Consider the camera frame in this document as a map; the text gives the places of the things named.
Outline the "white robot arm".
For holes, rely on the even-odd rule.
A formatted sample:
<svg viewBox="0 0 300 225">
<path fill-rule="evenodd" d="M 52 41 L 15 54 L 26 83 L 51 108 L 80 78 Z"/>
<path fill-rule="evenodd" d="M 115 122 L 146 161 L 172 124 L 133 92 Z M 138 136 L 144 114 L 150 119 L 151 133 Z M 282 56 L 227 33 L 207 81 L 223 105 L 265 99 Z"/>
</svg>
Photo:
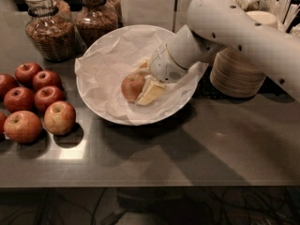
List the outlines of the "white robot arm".
<svg viewBox="0 0 300 225">
<path fill-rule="evenodd" d="M 192 0 L 187 24 L 151 54 L 150 74 L 177 83 L 197 62 L 231 48 L 300 101 L 300 39 L 250 18 L 233 0 Z"/>
</svg>

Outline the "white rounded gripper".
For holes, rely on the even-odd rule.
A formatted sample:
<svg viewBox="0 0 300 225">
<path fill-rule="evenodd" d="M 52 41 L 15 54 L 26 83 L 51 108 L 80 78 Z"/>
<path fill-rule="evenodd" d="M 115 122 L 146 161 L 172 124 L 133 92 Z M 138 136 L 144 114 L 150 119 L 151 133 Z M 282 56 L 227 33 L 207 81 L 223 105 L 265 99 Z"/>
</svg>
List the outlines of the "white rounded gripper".
<svg viewBox="0 0 300 225">
<path fill-rule="evenodd" d="M 172 58 L 167 45 L 161 44 L 151 55 L 150 61 L 144 60 L 135 73 L 147 76 L 142 92 L 135 103 L 146 106 L 159 98 L 166 90 L 166 83 L 177 83 L 188 74 L 187 68 L 180 67 Z"/>
</svg>

